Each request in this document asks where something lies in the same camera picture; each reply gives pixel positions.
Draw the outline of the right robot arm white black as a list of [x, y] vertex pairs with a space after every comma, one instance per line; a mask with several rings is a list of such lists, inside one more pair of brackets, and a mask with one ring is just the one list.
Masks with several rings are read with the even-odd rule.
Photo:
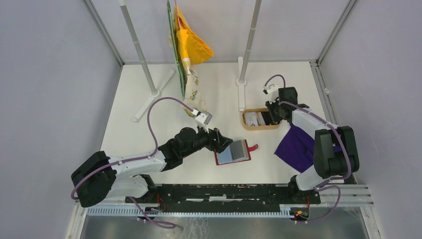
[[275, 150], [275, 155], [299, 172], [287, 190], [293, 203], [302, 202], [307, 191], [333, 180], [348, 179], [360, 167], [354, 131], [319, 117], [305, 104], [298, 104], [294, 87], [265, 86], [267, 107], [273, 123], [285, 120], [290, 129]]

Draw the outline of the grey card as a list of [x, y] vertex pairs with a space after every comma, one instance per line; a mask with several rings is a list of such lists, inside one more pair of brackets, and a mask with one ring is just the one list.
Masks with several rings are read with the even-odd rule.
[[245, 160], [248, 156], [246, 144], [243, 139], [234, 141], [230, 144], [229, 148], [232, 161], [242, 161]]

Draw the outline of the red leather card holder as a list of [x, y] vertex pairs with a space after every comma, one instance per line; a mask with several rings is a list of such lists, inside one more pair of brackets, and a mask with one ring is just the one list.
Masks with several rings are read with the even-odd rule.
[[234, 141], [223, 152], [214, 154], [216, 165], [221, 166], [250, 161], [250, 153], [258, 148], [258, 144], [249, 146], [246, 139]]

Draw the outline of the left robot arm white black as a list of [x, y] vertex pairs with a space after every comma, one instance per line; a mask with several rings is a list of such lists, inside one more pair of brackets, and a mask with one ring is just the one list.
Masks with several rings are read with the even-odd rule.
[[156, 150], [144, 154], [109, 157], [104, 151], [97, 151], [72, 173], [71, 197], [83, 208], [118, 197], [134, 197], [150, 203], [156, 198], [156, 189], [149, 173], [174, 169], [184, 158], [203, 148], [221, 153], [231, 143], [233, 140], [217, 128], [185, 127]]

